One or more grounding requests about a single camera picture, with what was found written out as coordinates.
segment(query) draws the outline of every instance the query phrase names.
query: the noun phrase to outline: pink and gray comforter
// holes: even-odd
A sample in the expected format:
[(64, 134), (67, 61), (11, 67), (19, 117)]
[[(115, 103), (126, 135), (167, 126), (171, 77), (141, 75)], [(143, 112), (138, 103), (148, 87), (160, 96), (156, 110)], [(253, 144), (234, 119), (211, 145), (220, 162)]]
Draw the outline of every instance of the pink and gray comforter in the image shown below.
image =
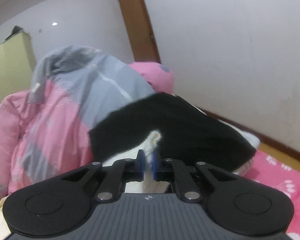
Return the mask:
[(0, 199), (90, 162), (88, 131), (152, 93), (141, 75), (103, 51), (69, 46), (46, 55), (31, 90), (0, 104)]

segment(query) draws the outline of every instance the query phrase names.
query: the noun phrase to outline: wooden baseboard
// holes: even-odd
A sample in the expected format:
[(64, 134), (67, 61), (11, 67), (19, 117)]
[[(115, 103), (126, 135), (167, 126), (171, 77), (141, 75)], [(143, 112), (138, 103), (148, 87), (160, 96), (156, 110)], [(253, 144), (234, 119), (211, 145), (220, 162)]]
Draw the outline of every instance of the wooden baseboard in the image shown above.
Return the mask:
[(234, 121), (231, 121), (223, 116), (220, 116), (218, 114), (214, 114), (210, 111), (207, 111), (207, 110), (204, 110), (204, 109), (201, 109), (202, 111), (204, 111), (208, 116), (212, 117), (212, 118), (215, 118), (215, 119), (219, 119), (219, 120), (222, 120), (224, 122), (227, 122), (229, 124), (232, 124), (234, 125), (235, 127), (238, 127), (239, 129), (243, 130), (243, 131), (247, 131), (249, 133), (252, 133), (254, 134), (255, 136), (257, 136), (260, 141), (264, 144), (267, 144), (281, 152), (284, 152), (286, 153), (287, 155), (289, 155), (290, 157), (300, 161), (300, 152), (298, 152), (297, 150), (287, 146), (287, 145), (284, 145), (283, 143), (281, 142), (278, 142), (277, 140), (274, 140), (272, 138), (270, 138), (269, 136), (266, 136), (262, 133), (259, 133), (259, 132), (256, 132), (254, 131), (253, 129), (250, 129), (249, 127), (246, 127), (242, 124), (239, 124), (237, 122), (234, 122)]

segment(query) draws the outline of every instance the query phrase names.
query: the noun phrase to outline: screw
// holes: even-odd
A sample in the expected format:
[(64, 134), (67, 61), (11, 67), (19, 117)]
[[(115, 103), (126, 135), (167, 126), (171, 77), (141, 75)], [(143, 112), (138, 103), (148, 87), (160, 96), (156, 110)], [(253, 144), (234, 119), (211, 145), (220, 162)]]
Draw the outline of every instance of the screw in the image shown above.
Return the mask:
[(97, 195), (100, 200), (109, 200), (112, 198), (112, 194), (110, 192), (101, 192)]
[(192, 199), (198, 199), (200, 197), (200, 194), (198, 192), (189, 191), (185, 193), (185, 198), (192, 200)]

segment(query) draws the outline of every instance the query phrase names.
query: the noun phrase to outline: yellow cabinet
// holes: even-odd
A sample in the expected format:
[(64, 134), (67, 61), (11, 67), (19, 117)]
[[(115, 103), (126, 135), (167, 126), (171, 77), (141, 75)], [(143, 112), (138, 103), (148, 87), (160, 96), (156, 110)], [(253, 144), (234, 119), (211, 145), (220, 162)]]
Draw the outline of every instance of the yellow cabinet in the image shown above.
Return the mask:
[(30, 89), (35, 65), (29, 34), (20, 32), (0, 45), (0, 102), (7, 95)]

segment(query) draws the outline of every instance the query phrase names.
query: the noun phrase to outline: wooden door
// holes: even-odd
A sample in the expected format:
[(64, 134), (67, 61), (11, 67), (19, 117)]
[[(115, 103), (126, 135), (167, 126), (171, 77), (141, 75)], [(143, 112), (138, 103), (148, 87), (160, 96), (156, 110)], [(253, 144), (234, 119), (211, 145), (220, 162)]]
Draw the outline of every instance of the wooden door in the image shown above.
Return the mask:
[(144, 0), (119, 0), (135, 61), (161, 63)]

